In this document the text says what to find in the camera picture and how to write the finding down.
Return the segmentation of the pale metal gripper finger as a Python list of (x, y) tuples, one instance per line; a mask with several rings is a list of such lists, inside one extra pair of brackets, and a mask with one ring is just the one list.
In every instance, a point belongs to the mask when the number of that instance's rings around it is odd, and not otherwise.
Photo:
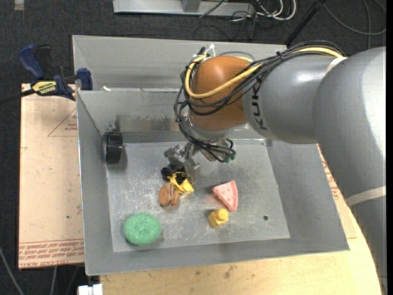
[(163, 154), (164, 157), (168, 160), (168, 168), (171, 171), (182, 171), (184, 169), (184, 163), (182, 161), (183, 156), (181, 153), (181, 148), (178, 144), (171, 146)]
[(186, 160), (185, 172), (190, 183), (195, 184), (200, 177), (201, 165), (196, 163), (194, 160)]

